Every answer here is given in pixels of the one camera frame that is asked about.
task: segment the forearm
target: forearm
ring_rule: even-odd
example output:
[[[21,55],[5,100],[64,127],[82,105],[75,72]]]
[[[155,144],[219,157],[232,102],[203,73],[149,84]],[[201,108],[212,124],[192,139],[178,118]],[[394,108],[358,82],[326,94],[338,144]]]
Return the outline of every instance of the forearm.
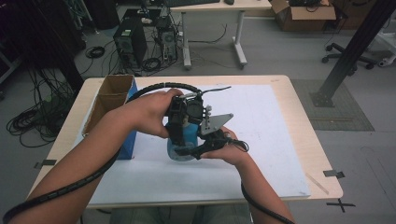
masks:
[[[249,155],[247,155],[243,162],[235,165],[235,167],[241,176],[244,188],[250,198],[263,207],[293,221],[289,209],[277,196],[276,192],[262,175],[259,167]],[[254,223],[280,223],[252,205],[249,206]]]
[[[29,195],[28,200],[75,183],[97,171],[115,155],[132,128],[131,124],[122,120],[119,110],[107,113],[92,132],[51,169]],[[15,223],[26,223],[26,220],[29,223],[76,222],[76,218],[85,209],[99,181],[100,178],[81,189],[29,209],[12,221]]]

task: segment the black pole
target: black pole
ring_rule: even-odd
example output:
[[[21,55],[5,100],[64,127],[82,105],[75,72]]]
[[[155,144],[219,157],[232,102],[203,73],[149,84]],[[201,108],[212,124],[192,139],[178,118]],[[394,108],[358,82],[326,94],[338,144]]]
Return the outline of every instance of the black pole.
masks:
[[[395,0],[377,0],[366,19],[353,35],[318,92],[311,93],[315,106],[333,106],[332,97],[347,77],[353,65],[367,49],[396,8]]]

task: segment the wrist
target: wrist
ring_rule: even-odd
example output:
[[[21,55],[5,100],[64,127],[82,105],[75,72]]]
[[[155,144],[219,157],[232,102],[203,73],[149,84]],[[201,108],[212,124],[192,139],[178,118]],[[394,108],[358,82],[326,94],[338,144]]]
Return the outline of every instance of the wrist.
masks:
[[[250,155],[247,152],[244,152],[240,156],[240,160],[235,163],[235,168],[237,170],[242,170],[245,169],[247,166],[249,166],[253,161],[253,159],[250,157]]]
[[[123,106],[107,112],[105,117],[112,120],[118,129],[123,129],[127,132],[135,129],[134,116],[131,116],[130,111],[123,109]]]

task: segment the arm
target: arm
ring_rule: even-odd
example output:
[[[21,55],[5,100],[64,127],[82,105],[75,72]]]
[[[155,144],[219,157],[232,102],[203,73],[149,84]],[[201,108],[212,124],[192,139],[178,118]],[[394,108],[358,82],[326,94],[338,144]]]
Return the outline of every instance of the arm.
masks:
[[[105,114],[90,134],[59,161],[29,195],[28,200],[74,183],[102,167],[119,150],[131,130],[168,137],[163,116],[179,90],[140,97]],[[101,177],[60,198],[33,207],[11,223],[76,223]]]
[[[230,133],[232,138],[236,139],[235,134],[231,130],[223,128],[223,131]],[[257,164],[248,153],[241,151],[236,146],[228,145],[219,150],[206,152],[201,155],[201,158],[223,159],[231,165],[234,165],[241,176],[242,183],[247,194],[256,203],[280,214],[283,217],[286,217],[291,221],[294,221],[289,209],[277,196],[273,188],[262,175]],[[254,223],[281,223],[264,214],[254,206],[249,205],[249,207]]]

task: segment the desk leg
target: desk leg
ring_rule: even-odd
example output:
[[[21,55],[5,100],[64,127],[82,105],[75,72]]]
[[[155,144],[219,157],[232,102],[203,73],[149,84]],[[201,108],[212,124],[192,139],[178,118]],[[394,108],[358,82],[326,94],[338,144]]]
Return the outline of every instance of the desk leg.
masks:
[[[187,38],[187,29],[186,29],[186,21],[185,21],[186,13],[181,13],[181,28],[183,30],[183,59],[184,59],[184,67],[188,70],[191,69],[191,58],[190,58],[190,49],[189,49],[189,39]]]
[[[245,57],[244,51],[242,51],[240,39],[242,34],[242,25],[244,23],[245,11],[240,11],[238,16],[238,26],[236,27],[236,36],[233,36],[233,45],[235,46],[236,54],[238,55],[239,62],[242,68],[248,64],[247,58]]]

